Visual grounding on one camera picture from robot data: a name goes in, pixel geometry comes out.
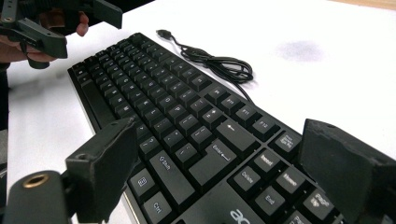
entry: black device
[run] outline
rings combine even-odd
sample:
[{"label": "black device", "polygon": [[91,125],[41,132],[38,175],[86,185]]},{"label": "black device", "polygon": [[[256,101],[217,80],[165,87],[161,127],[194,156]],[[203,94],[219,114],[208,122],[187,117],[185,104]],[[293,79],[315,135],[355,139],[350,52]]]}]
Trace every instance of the black device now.
[{"label": "black device", "polygon": [[[396,219],[394,160],[339,129],[327,131],[330,125],[318,121],[309,120],[301,136],[143,34],[114,43],[68,71],[96,131],[113,120],[139,120],[141,162],[125,190],[139,223],[341,224]],[[328,135],[317,136],[312,145],[315,125]],[[334,186],[349,176],[309,160],[311,154],[321,157],[320,151],[332,149],[326,141],[338,150],[352,147],[356,157],[364,146],[371,153],[363,153],[361,161],[381,159],[372,169],[368,163],[362,165],[372,179],[361,193],[348,196],[359,201],[339,200],[350,191]],[[332,166],[341,161],[355,164],[354,156],[344,161],[348,153],[323,160]],[[323,181],[324,171],[333,174],[333,182]],[[384,184],[381,188],[376,179]],[[351,182],[351,191],[359,181]],[[381,189],[387,190],[380,197],[372,194]],[[388,209],[369,212],[374,206],[368,204],[378,198]]]},{"label": "black device", "polygon": [[24,177],[10,189],[4,222],[108,222],[125,181],[138,164],[135,122],[109,123],[66,160],[66,171],[42,171]]},{"label": "black device", "polygon": [[[95,18],[121,28],[122,11],[104,0],[5,0],[1,13],[0,35],[10,41],[20,42],[26,54],[29,45],[54,58],[67,58],[66,39],[39,24],[38,15],[60,8],[65,15],[65,29],[76,29],[78,12],[91,13]],[[31,67],[43,69],[50,63],[35,62],[28,58]]]}]

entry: space bar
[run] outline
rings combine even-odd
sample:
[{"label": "space bar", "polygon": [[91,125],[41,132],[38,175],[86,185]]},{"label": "space bar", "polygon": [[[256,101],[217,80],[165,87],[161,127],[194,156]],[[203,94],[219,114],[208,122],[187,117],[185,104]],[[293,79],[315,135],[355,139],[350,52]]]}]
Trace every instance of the space bar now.
[{"label": "space bar", "polygon": [[104,128],[108,123],[116,120],[113,112],[107,106],[105,99],[96,88],[92,80],[85,82],[81,86],[88,103],[90,104],[92,113],[95,115],[96,121],[100,129]]}]

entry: hand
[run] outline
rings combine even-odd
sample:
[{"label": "hand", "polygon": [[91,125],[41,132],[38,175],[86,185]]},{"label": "hand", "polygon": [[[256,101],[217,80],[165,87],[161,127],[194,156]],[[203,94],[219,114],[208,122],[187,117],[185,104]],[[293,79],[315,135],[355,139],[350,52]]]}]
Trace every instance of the hand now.
[{"label": "hand", "polygon": [[[64,26],[64,15],[60,9],[54,9],[40,14],[40,22],[46,28],[62,27]],[[84,36],[88,32],[89,22],[84,12],[79,12],[79,22],[76,33]],[[30,59],[41,63],[52,62],[56,59],[30,46],[27,46],[27,52]],[[0,63],[12,63],[23,60],[26,60],[26,56],[21,51],[20,43],[11,42],[7,36],[0,35]]]}]

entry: brass insert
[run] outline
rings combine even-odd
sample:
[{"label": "brass insert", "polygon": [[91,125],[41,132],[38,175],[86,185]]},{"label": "brass insert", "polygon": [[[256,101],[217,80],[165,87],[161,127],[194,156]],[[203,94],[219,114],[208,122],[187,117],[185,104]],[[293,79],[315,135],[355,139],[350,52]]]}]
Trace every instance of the brass insert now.
[{"label": "brass insert", "polygon": [[32,189],[32,188],[38,187],[38,186],[44,184],[45,182],[47,182],[47,180],[49,180],[49,178],[50,177],[47,174],[34,175],[23,182],[23,187],[26,189]]}]

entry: black keyboard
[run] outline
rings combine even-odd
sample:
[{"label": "black keyboard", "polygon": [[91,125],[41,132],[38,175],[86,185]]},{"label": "black keyboard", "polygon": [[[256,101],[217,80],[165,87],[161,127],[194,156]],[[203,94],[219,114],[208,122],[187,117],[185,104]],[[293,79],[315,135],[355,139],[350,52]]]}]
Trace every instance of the black keyboard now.
[{"label": "black keyboard", "polygon": [[299,166],[300,134],[146,36],[68,72],[96,131],[138,120],[138,223],[345,223]]}]

